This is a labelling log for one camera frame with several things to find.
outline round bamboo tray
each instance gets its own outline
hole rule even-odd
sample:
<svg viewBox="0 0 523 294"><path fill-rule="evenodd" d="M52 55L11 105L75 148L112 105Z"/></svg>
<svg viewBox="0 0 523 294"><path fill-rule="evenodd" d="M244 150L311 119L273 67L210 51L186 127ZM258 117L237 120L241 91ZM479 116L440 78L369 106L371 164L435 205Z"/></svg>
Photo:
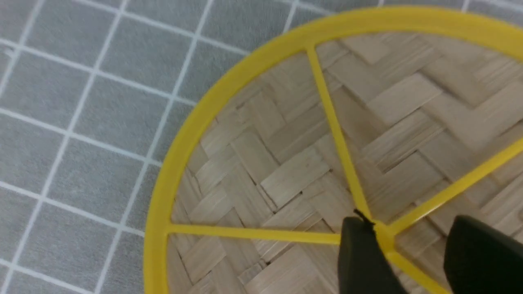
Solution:
<svg viewBox="0 0 523 294"><path fill-rule="evenodd" d="M337 293L354 208L378 222L409 292L449 291L457 214L523 241L521 45L501 22L403 7L320 20L258 50L169 151L146 292Z"/></svg>

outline woven bamboo surface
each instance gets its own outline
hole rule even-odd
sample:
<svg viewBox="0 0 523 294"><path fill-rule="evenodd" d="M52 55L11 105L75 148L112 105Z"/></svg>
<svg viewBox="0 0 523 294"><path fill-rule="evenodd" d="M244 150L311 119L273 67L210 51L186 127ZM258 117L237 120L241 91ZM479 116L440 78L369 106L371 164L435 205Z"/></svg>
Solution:
<svg viewBox="0 0 523 294"><path fill-rule="evenodd" d="M390 223L523 137L523 66L464 41L387 32L317 48L373 217ZM446 285L446 235L472 215L523 241L523 155L396 238ZM354 208L304 53L233 97L196 146L172 221L339 232ZM337 293L337 248L173 234L172 293ZM424 289L397 271L412 293Z"/></svg>

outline woven bamboo mat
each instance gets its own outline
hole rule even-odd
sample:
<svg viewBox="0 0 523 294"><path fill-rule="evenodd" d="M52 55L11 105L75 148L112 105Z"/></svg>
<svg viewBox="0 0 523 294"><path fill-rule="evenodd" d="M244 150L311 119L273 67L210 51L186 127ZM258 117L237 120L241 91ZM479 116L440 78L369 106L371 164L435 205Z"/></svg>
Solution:
<svg viewBox="0 0 523 294"><path fill-rule="evenodd" d="M387 32L317 47L373 217L390 223L523 137L523 66L469 43ZM472 215L523 241L523 155L396 238L446 285L446 235ZM304 53L249 83L196 146L175 223L339 232L354 204ZM173 234L171 292L337 293L337 248ZM400 271L412 293L424 289Z"/></svg>

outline white grout line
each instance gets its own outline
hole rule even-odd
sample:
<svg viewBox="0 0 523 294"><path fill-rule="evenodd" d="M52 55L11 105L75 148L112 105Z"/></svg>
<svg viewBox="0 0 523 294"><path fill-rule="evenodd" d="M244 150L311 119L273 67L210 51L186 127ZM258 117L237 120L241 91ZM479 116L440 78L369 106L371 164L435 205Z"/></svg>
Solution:
<svg viewBox="0 0 523 294"><path fill-rule="evenodd" d="M181 69L180 69L180 73L178 74L178 79L176 80L176 83L175 83L175 85L173 87L173 92L172 92L172 96L173 97L176 97L176 95L178 94L178 91L181 88L181 85L182 85L184 77L185 77L185 75L187 73L187 70L189 69L190 61L191 61L192 55L194 54L194 51L196 49L196 45L197 45L197 42L198 42L198 36L200 35L201 30L203 28L203 25L205 24L205 21L207 19L207 16L209 15L209 11L211 9L212 3L213 3L213 0L207 0L207 4L206 4L205 8L203 9L203 13L202 13L200 21L198 23L198 27L196 28L195 35L194 35L194 37L191 40L191 44L189 46L189 49L187 50L187 54L185 56L184 63L182 65ZM149 147L149 150L147 152L146 158L149 159L149 160L152 157L154 151L156 150L156 146L158 145L158 142L159 142L160 137L162 135L163 128L164 128L164 126L165 126L165 124L167 122L167 118L169 116L170 109L172 108L173 104L174 104L174 100L171 99L171 100L169 100L169 102L167 103L167 106L165 107L165 110L164 110L164 113L162 114L162 118L160 119L160 123L158 125L158 128L156 129L156 133L154 135L153 142L151 143L151 145ZM127 218L129 217L129 214L131 212L132 206L134 204L134 201L136 200L136 196L138 194L138 191L140 190L140 186L141 186L141 184L143 182L143 179L145 177L145 173L147 171L147 167L148 167L147 164L144 164L142 166L142 169L140 171L138 179L137 179L137 181L136 181L136 183L135 183L135 185L133 187L133 191L131 193L131 197L130 197L129 202L127 204L126 210L125 210L125 212L124 212L124 214L122 216L122 219L120 221L120 225L125 225L125 223L127 222ZM102 269L102 272L101 272L101 275L100 275L100 279L98 280L98 283L96 285L94 294L99 294L101 289L102 289L102 286L104 285L105 277L107 276L107 272L109 271L109 267L110 267L112 258L114 257L116 248L118 247L118 243L120 241L121 234L122 234L121 230L118 230L116 235L115 235L115 237L114 237L114 239L113 239L113 242L112 242L111 247L109 249L109 255L107 256L107 259L106 259L106 261L104 263L104 267Z"/></svg>
<svg viewBox="0 0 523 294"><path fill-rule="evenodd" d="M34 192L31 192L31 191L28 191L28 190L25 190L25 189L13 186L13 185L8 184L6 182L0 181L0 188L6 189L6 190L9 190L9 191L13 191L13 192L16 192L16 193L18 193L18 194L20 194L22 196L27 196L27 197L30 197L30 198L33 198L33 199L36 199L36 200L40 200L41 199L44 203L47 203L49 205L61 208L63 210L71 212L71 213L78 214L78 215L80 215L82 217L85 217L85 218L88 218L90 220L93 220L93 221L105 224L105 225L107 225L107 226L109 226L111 228L115 228L115 229L119 229L119 230L126 231L126 232L129 232L129 233L133 233L135 235L142 236L142 237L145 234L141 230L134 229L134 228L131 228L131 227L128 227L128 226L125 226L125 225L120 225L119 223L116 223L116 222L113 222L113 221L110 221L110 220L106 220L104 218L101 218L101 217L99 217L99 216L97 216L95 214L92 214L90 212L87 212L85 210L82 210L82 209L79 209L79 208L76 208L76 207L64 204L62 202L59 202L59 201L56 201L56 200L53 200L53 199L49 199L47 197L46 198L42 198L42 196L40 194L38 194L38 193L34 193Z"/></svg>
<svg viewBox="0 0 523 294"><path fill-rule="evenodd" d="M132 153L130 151L118 148L116 146L97 141L95 139L89 138L89 137L84 136L82 134L77 134L77 133L74 133L74 132L69 133L67 130L61 129L59 127L55 127L55 126L50 125L48 123L45 123L45 122L42 122L42 121L39 121L39 120L30 118L30 117L27 117L25 115L21 115L19 113L16 113L16 112L8 110L8 109L4 109L4 108L0 107L0 114L9 116L9 117L12 117L12 118L15 118L15 119L18 119L20 121L29 123L29 124L37 126L37 127L40 127L42 129L50 130L50 131L53 131L53 132L56 132L56 133L59 133L59 134L62 134L62 135L69 135L70 138L77 139L77 140L85 142L85 143L89 143L91 145L100 147L100 148L105 149L107 151L112 151L114 153L117 153L117 154L120 154L120 155L123 155L123 156L127 156L127 157L130 157L132 159L139 160L139 161L143 161L143 162L146 162L146 163L149 163L149 164L153 164L153 165L156 165L156 166L162 166L161 162L153 160L153 159L147 159L143 155L135 154L135 153Z"/></svg>
<svg viewBox="0 0 523 294"><path fill-rule="evenodd" d="M505 0L470 0L470 1L489 3L489 4L492 4L494 6L503 7L503 8L507 8L507 9L512 9L512 10L516 10L518 12L523 12L523 6L522 5L519 5L519 4L516 4L516 3L513 3L513 2L508 2L508 1L505 1Z"/></svg>
<svg viewBox="0 0 523 294"><path fill-rule="evenodd" d="M42 10L42 6L45 0L38 0L35 3L35 6L31 10L31 14L29 15L29 18L27 20L27 23L24 27L24 30L22 31L22 34L20 35L20 39L18 43L20 45L24 45L27 41L27 38L29 38L29 34L31 33L31 28L35 24L36 17L40 13L40 10ZM2 81L0 81L0 99L2 98L2 94L5 91L5 88L7 86L7 82L9 81L9 78L11 77L11 74L13 73L13 70L15 68L16 63L18 62L18 58L20 57L20 47L19 45L13 46L15 51L13 52L13 55L11 57L11 60L7 64L4 76L2 77Z"/></svg>
<svg viewBox="0 0 523 294"><path fill-rule="evenodd" d="M24 30L22 31L22 34L20 36L20 40L19 40L20 44L23 45L26 42L27 38L29 37L29 33L31 32L31 29L32 29L33 25L35 24L36 17L42 10L44 2L45 2L45 0L38 0L35 3L35 6L33 7L33 9L31 10L27 23L25 24ZM5 90L7 81L9 80L9 78L13 72L13 68L15 67L15 64L19 57L20 57L20 48L16 48L12 59L10 60L9 64L7 65L7 69L4 73L2 81L0 82L0 98L2 97L2 93ZM15 256L13 258L13 264L16 264L18 262L18 259L20 258L20 255L21 255L21 251L23 249L22 243L24 243L24 238L27 239L28 235L29 235L29 228L26 228L26 230L24 231L24 234L22 236L22 239L20 240L20 244L18 245L18 248L16 249ZM11 281L12 277L13 277L13 267L11 266L7 272L7 275L4 278L4 284L0 288L0 294L6 294L7 287L9 286L9 282Z"/></svg>
<svg viewBox="0 0 523 294"><path fill-rule="evenodd" d="M238 48L238 47L234 47L234 46L231 46L231 45L227 45L225 43L222 43L220 41L216 41L214 39L211 39L211 38L208 38L208 37L204 37L202 35L198 35L198 37L196 38L198 41L202 41L204 43L207 43L207 44L210 44L210 45L213 45L215 47L218 47L218 48L221 48L223 50L227 50L227 51L231 51L233 53L236 53L236 54L240 54L240 55L243 55L243 56L247 56L250 54L249 51L247 50L243 50L241 48Z"/></svg>
<svg viewBox="0 0 523 294"><path fill-rule="evenodd" d="M321 15L336 14L336 12L327 10L325 8L317 7L317 6L314 6L314 5L309 4L309 3L304 3L304 2L298 2L298 7L310 10L312 12L316 12L316 13L321 14Z"/></svg>
<svg viewBox="0 0 523 294"><path fill-rule="evenodd" d="M31 18L28 22L28 25L26 26L26 29L24 31L24 33L27 35L28 34L28 31L30 30L30 27L32 26L32 23L34 23L34 19L36 17L36 13L41 9L41 6L43 4L43 1L44 0L39 0L39 2L37 3L37 9L34 9L33 12L36 12L35 13L31 13ZM120 5L120 12L124 10L125 6L127 4L127 0L123 0L121 5ZM111 24L111 27L109 28L109 32L107 34L107 37L104 41L104 45L102 46L102 49L100 51L100 54L98 55L98 58L95 62L95 66L94 66L94 71L98 70L100 65L101 65L101 62L103 61L104 59L104 56L105 54L107 53L107 50L109 49L109 44L112 40L112 36L115 34L116 32L116 29L118 27L118 23L120 22L120 18L121 18L121 13L120 14L116 14L112 24ZM29 219L29 222L27 224L27 227L24 231L24 234L22 235L22 238L20 239L20 243L18 244L18 247L16 249L16 252L15 252L15 256L13 257L13 262L12 264L13 265L16 265L18 263L18 260L20 259L20 256L22 254L22 251L24 250L24 247L27 243L27 240L29 238L29 233L31 232L31 229L32 227L34 226L35 222L36 222L36 218L38 216L38 213L40 212L40 209L42 208L42 204L43 204L43 200L46 199L47 197L47 193L49 192L49 187L51 186L51 183L52 183L52 180L56 174L56 171L58 170L58 166L60 165L60 162L62 161L62 156L65 152L65 148L67 146L67 143L69 142L69 138L70 136L72 135L73 133L73 129L76 125L76 122L78 121L78 118L80 117L80 113L82 112L82 109L84 107L84 104L85 104L85 100L87 99L87 96L89 94L89 91L90 91L90 88L92 87L93 85L93 82L94 82L94 78L95 78L95 74L94 74L94 71L90 73L89 75L89 79L87 81L87 84L85 85L85 88L82 92L82 95L80 97L80 100L78 102L78 106L76 107L76 110L75 110L75 113L73 115L73 118L69 124L69 127L67 128L67 133L65 134L63 140L62 140L62 144L60 145L60 148L58 149L58 153L56 155L56 159L55 161L53 162L53 165L51 166L51 170L49 171L49 176L47 177L46 179L46 182L43 186L43 189L42 189L42 192L41 192L41 198L38 200L38 203L36 204L34 210L33 210L33 213L31 214L31 217ZM4 281L4 285L0 291L0 294L6 294L6 291L7 291L7 287L9 286L9 283L10 283L10 280L13 276L13 269L11 268L9 270L9 272L7 273L6 277L5 277L5 281Z"/></svg>
<svg viewBox="0 0 523 294"><path fill-rule="evenodd" d="M83 64L76 63L74 61L70 61L70 60L64 59L62 57L55 56L55 55L52 55L52 54L49 54L49 53L46 53L46 52L43 52L43 51L31 48L31 47L18 46L18 45L12 44L8 40L4 40L4 39L0 39L0 43L4 43L7 46L11 46L11 47L14 47L14 48L19 48L21 51L28 52L28 53L31 53L33 55L39 56L41 58L44 58L44 59L47 59L47 60L50 60L50 61L54 61L54 62L63 64L63 65L67 65L69 67L72 67L74 69L87 72L89 74L95 74L97 76L101 76L101 77L107 78L109 80L112 80L112 81L115 81L115 82L119 82L121 84L133 87L133 88L138 89L138 90L142 90L142 91L147 92L147 93L158 95L158 96L161 96L161 97L166 98L166 99L175 99L178 102L181 102L181 103L184 103L184 104L187 104L187 105L191 105L191 106L196 105L196 103L194 101L192 101L192 100L183 99L183 98L180 98L180 97L173 97L171 93L164 92L164 91L161 91L161 90L158 90L158 89L155 89L155 88L152 88L152 87L140 84L140 83L135 82L135 81L127 80L127 79L125 79L123 77L120 77L120 76L117 76L117 75L114 75L114 74L111 74L111 73L102 72L102 71L100 71L100 69L92 69L89 66L85 66Z"/></svg>
<svg viewBox="0 0 523 294"><path fill-rule="evenodd" d="M106 4L93 2L93 1L89 1L89 0L72 0L72 1L81 3L81 4L85 5L85 6L98 8L98 9L106 11L106 12L110 12L110 13L114 13L114 14L118 13L118 8L115 8L115 7L106 5Z"/></svg>
<svg viewBox="0 0 523 294"><path fill-rule="evenodd" d="M286 33L291 27L292 19L294 18L294 13L296 13L296 8L300 0L294 0L291 4L291 9L289 10L289 15L287 16L287 21L285 21L285 26L283 27L283 32Z"/></svg>
<svg viewBox="0 0 523 294"><path fill-rule="evenodd" d="M0 188L4 188L6 190L13 191L13 192L16 192L16 193L18 193L20 195L25 195L25 196L28 196L28 197L31 197L31 198L34 198L34 199L40 199L40 194L31 192L31 191L28 191L28 190L25 190L25 189L22 189L22 188L19 188L17 186L13 186L13 185L8 184L6 182L0 181Z"/></svg>
<svg viewBox="0 0 523 294"><path fill-rule="evenodd" d="M470 0L464 0L463 6L461 6L461 12L465 13L469 10Z"/></svg>
<svg viewBox="0 0 523 294"><path fill-rule="evenodd" d="M34 278L46 281L48 283L60 286L62 288L65 288L65 289L68 289L68 290L71 290L71 291L74 291L74 292L77 292L77 293L80 293L80 294L92 294L92 292L87 291L85 289L82 289L80 287L77 287L75 285L71 285L71 284L68 284L68 283L66 283L64 281L60 281L60 280L55 279L53 277L50 277L50 276L38 273L38 272L36 272L36 271L34 271L32 269L12 264L12 263L10 263L8 261L5 261L5 260L3 260L1 258L0 258L0 265L12 268L13 270L15 270L17 272L26 274L28 276L31 276L31 277L34 277Z"/></svg>
<svg viewBox="0 0 523 294"><path fill-rule="evenodd" d="M21 115L21 114L19 114L17 112L14 112L14 111L11 111L11 110L8 110L8 109L0 108L0 114L6 115L6 116L9 116L9 117L12 117L12 118L16 118L16 119L21 120L23 122L30 123L31 125L38 126L38 127L42 128L42 129L50 130L50 131L53 131L53 132L56 132L56 133L59 133L59 134L62 134L62 135L65 135L65 133L67 133L67 131L64 130L64 129L61 129L59 127L55 127L53 125L50 125L48 123L39 121L39 120L34 119L34 118L27 117L25 115Z"/></svg>

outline gray floor tile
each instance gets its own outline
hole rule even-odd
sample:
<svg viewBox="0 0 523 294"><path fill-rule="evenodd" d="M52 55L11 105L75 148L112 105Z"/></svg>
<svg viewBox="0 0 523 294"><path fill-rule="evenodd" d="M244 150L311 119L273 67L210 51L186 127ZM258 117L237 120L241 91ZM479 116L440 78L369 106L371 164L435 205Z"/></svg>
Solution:
<svg viewBox="0 0 523 294"><path fill-rule="evenodd" d="M36 200L0 188L0 258L11 261Z"/></svg>
<svg viewBox="0 0 523 294"><path fill-rule="evenodd" d="M169 113L167 122L164 126L162 136L158 141L156 150L154 151L153 158L158 161L163 161L171 143L174 140L174 137L178 133L183 125L185 119L189 116L189 113L192 111L192 107L175 102L173 108Z"/></svg>
<svg viewBox="0 0 523 294"><path fill-rule="evenodd" d="M171 92L189 43L189 37L122 19L102 69Z"/></svg>
<svg viewBox="0 0 523 294"><path fill-rule="evenodd" d="M86 72L23 53L0 106L65 129L87 78Z"/></svg>
<svg viewBox="0 0 523 294"><path fill-rule="evenodd" d="M199 101L207 90L243 56L198 42L179 96Z"/></svg>
<svg viewBox="0 0 523 294"><path fill-rule="evenodd" d="M0 287L4 283L5 275L7 275L8 268L0 265Z"/></svg>
<svg viewBox="0 0 523 294"><path fill-rule="evenodd" d="M143 178L142 186L136 195L136 200L127 219L127 225L138 230L145 230L145 223L147 220L147 212L149 211L149 202L151 202L151 195L153 193L154 184L160 168L150 165L147 168L145 177Z"/></svg>
<svg viewBox="0 0 523 294"><path fill-rule="evenodd" d="M91 0L93 2L98 2L112 7L120 7L122 0Z"/></svg>
<svg viewBox="0 0 523 294"><path fill-rule="evenodd" d="M101 294L142 294L143 238L123 232Z"/></svg>
<svg viewBox="0 0 523 294"><path fill-rule="evenodd" d="M36 0L5 0L0 3L0 37L18 41Z"/></svg>
<svg viewBox="0 0 523 294"><path fill-rule="evenodd" d="M137 160L71 140L48 197L119 222L141 167Z"/></svg>
<svg viewBox="0 0 523 294"><path fill-rule="evenodd" d="M379 0L301 0L333 12L341 12L362 7L372 7Z"/></svg>
<svg viewBox="0 0 523 294"><path fill-rule="evenodd" d="M19 264L94 290L116 229L43 204Z"/></svg>
<svg viewBox="0 0 523 294"><path fill-rule="evenodd" d="M195 31L207 0L131 0L127 11Z"/></svg>
<svg viewBox="0 0 523 294"><path fill-rule="evenodd" d="M385 0L385 5L433 5L461 9L464 0Z"/></svg>
<svg viewBox="0 0 523 294"><path fill-rule="evenodd" d="M0 180L39 193L62 135L0 115Z"/></svg>
<svg viewBox="0 0 523 294"><path fill-rule="evenodd" d="M70 0L47 0L27 44L72 61L93 65L114 15Z"/></svg>
<svg viewBox="0 0 523 294"><path fill-rule="evenodd" d="M472 1L469 4L469 12L484 14L507 22L523 26L523 13L506 7L499 7L492 3Z"/></svg>
<svg viewBox="0 0 523 294"><path fill-rule="evenodd" d="M295 28L300 25L304 25L309 21L313 21L315 19L322 18L322 17L324 17L324 16L317 12L313 12L308 9L303 9L303 8L298 7L296 9L296 11L294 12L294 16L292 17L291 28Z"/></svg>
<svg viewBox="0 0 523 294"><path fill-rule="evenodd" d="M166 105L164 97L98 78L74 131L146 155Z"/></svg>
<svg viewBox="0 0 523 294"><path fill-rule="evenodd" d="M5 67L11 60L10 54L14 52L14 49L0 44L0 78L4 76Z"/></svg>
<svg viewBox="0 0 523 294"><path fill-rule="evenodd" d="M259 0L216 0L202 34L243 49L254 50L280 35L290 6Z"/></svg>
<svg viewBox="0 0 523 294"><path fill-rule="evenodd" d="M75 291L62 288L44 280L15 272L7 294L76 294Z"/></svg>

